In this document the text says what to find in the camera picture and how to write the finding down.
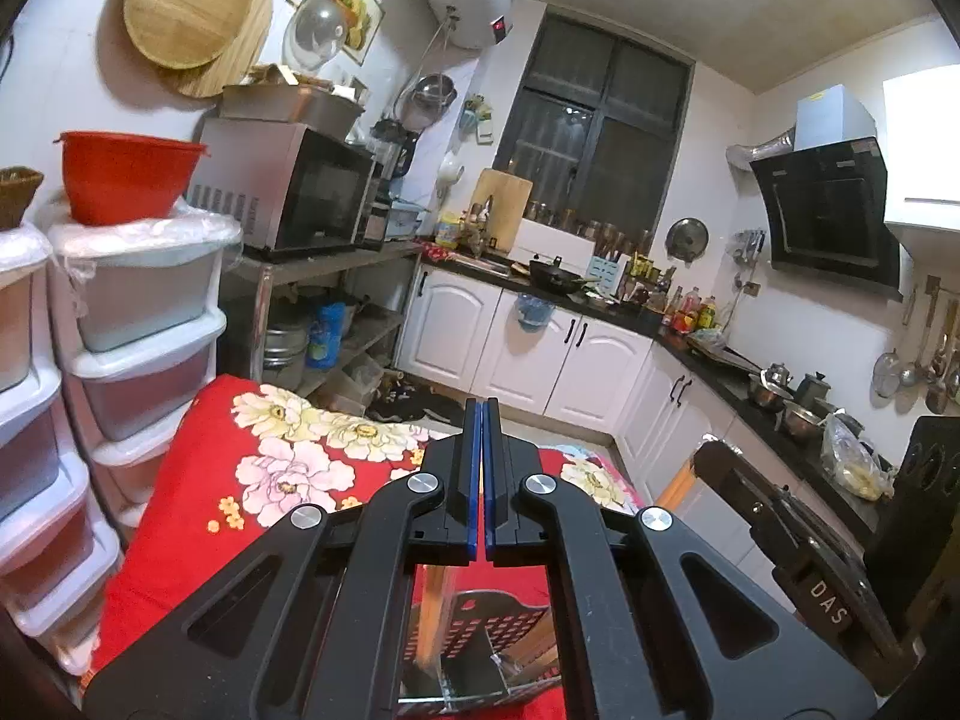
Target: blue plastic bag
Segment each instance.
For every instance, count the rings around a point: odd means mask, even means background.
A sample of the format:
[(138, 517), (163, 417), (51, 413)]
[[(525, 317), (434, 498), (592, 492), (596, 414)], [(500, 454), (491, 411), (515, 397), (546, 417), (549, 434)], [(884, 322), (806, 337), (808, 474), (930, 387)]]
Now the blue plastic bag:
[(554, 305), (533, 295), (520, 295), (517, 298), (517, 321), (527, 333), (536, 333), (550, 322)]
[(306, 347), (308, 367), (329, 370), (337, 362), (346, 312), (344, 303), (320, 306), (315, 322), (310, 325), (310, 341)]

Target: kitchen window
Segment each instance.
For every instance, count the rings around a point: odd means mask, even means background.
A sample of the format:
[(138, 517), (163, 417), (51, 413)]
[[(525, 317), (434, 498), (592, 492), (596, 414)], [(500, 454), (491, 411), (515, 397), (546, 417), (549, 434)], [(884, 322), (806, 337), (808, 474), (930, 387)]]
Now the kitchen window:
[(493, 167), (533, 181), (531, 201), (636, 242), (664, 203), (691, 76), (651, 47), (547, 15)]

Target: red floral blanket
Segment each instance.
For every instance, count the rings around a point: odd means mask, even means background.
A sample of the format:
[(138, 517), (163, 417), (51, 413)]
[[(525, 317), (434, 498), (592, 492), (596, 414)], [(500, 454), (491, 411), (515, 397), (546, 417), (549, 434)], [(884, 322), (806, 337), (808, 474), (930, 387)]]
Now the red floral blanket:
[[(218, 377), (179, 426), (123, 568), (107, 584), (87, 679), (292, 507), (359, 506), (415, 471), (427, 442), (443, 435), (325, 412), (275, 386)], [(541, 448), (541, 462), (603, 505), (635, 512), (640, 504), (611, 466), (577, 447)], [(549, 603), (540, 568), (494, 569), (480, 559), (459, 570), (456, 584), (501, 589), (526, 605)], [(563, 701), (555, 689), (526, 707), (475, 716), (559, 720)]]

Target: black cabinet handle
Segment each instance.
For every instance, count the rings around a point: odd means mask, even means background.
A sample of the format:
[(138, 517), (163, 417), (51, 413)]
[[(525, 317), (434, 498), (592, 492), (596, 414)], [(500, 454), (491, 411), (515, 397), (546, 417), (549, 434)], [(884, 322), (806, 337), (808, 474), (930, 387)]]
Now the black cabinet handle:
[(693, 379), (690, 379), (686, 384), (680, 388), (680, 394), (677, 395), (677, 408), (680, 408), (680, 399), (683, 397), (683, 393), (686, 391), (686, 388), (693, 384)]
[(680, 378), (677, 379), (677, 381), (675, 381), (675, 382), (673, 383), (673, 386), (671, 386), (671, 388), (670, 388), (670, 402), (671, 402), (671, 403), (673, 403), (673, 402), (676, 400), (676, 398), (673, 396), (673, 391), (674, 391), (674, 389), (677, 389), (677, 385), (680, 384), (680, 382), (683, 381), (685, 378), (686, 378), (686, 374), (684, 374), (683, 376), (680, 376)]

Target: wok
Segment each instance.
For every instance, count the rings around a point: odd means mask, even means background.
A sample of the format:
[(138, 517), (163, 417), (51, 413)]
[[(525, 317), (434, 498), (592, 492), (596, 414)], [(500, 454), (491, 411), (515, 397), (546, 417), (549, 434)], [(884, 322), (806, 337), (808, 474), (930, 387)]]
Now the wok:
[(553, 265), (531, 260), (530, 280), (534, 286), (554, 295), (570, 295), (577, 292), (584, 284), (597, 281), (597, 279), (584, 279), (572, 271), (565, 271), (560, 267), (560, 257), (553, 261)]

